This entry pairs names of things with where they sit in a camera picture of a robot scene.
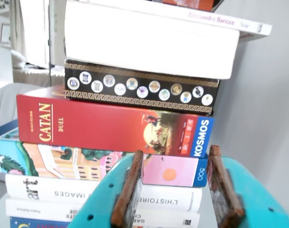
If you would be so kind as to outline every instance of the picture frame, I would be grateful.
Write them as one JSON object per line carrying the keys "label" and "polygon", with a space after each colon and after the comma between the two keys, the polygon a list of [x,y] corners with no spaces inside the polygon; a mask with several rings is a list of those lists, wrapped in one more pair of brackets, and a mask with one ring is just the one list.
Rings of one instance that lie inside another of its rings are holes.
{"label": "picture frame", "polygon": [[10,8],[10,0],[0,0],[0,11],[6,11]]}
{"label": "picture frame", "polygon": [[1,23],[0,25],[0,44],[10,46],[10,24]]}

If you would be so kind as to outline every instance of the kosmos logo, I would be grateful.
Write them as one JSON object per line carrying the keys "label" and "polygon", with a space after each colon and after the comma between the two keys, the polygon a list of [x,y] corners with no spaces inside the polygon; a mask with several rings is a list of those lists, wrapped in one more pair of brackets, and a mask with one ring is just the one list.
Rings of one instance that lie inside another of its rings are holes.
{"label": "kosmos logo", "polygon": [[196,132],[192,145],[192,152],[191,152],[192,157],[205,156],[213,122],[214,122],[213,118],[207,117],[198,118]]}

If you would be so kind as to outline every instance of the hole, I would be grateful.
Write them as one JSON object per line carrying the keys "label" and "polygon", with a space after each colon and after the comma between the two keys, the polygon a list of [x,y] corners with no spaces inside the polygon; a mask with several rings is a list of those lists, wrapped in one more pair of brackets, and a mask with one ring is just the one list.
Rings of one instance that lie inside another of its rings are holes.
{"label": "hole", "polygon": [[90,221],[94,218],[94,215],[88,215],[87,220]]}

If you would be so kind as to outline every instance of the white book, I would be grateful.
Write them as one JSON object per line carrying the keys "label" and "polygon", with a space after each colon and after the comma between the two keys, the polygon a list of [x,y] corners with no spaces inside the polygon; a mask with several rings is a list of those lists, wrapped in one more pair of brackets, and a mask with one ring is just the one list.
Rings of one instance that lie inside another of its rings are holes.
{"label": "white book", "polygon": [[129,10],[143,14],[151,14],[159,17],[174,18],[179,20],[188,20],[209,24],[229,29],[241,31],[241,39],[243,35],[252,34],[253,39],[269,36],[272,30],[272,25],[261,23],[242,18],[236,18],[217,13],[190,9],[186,7],[177,7],[159,2],[142,1],[142,0],[81,0],[95,5],[101,5],[122,10]]}
{"label": "white book", "polygon": [[[7,216],[26,219],[71,222],[80,208],[77,204],[6,200]],[[199,218],[199,213],[137,208],[133,226],[197,228]]]}
{"label": "white book", "polygon": [[67,58],[170,75],[230,78],[240,31],[228,28],[228,20],[221,27],[202,23],[194,12],[144,0],[69,0]]}
{"label": "white book", "polygon": [[[7,193],[12,198],[83,204],[99,181],[70,180],[6,174]],[[201,188],[143,185],[138,208],[197,212]]]}

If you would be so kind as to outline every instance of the turquoise object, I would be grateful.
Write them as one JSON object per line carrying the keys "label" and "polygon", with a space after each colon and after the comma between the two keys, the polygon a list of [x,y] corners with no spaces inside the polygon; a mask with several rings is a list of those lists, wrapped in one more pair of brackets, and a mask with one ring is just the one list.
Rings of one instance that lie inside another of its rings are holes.
{"label": "turquoise object", "polygon": [[132,166],[134,154],[118,160],[102,179],[67,228],[110,228],[111,215],[117,196],[125,184],[127,171]]}
{"label": "turquoise object", "polygon": [[246,213],[239,228],[289,228],[288,213],[262,184],[236,160],[222,161]]}

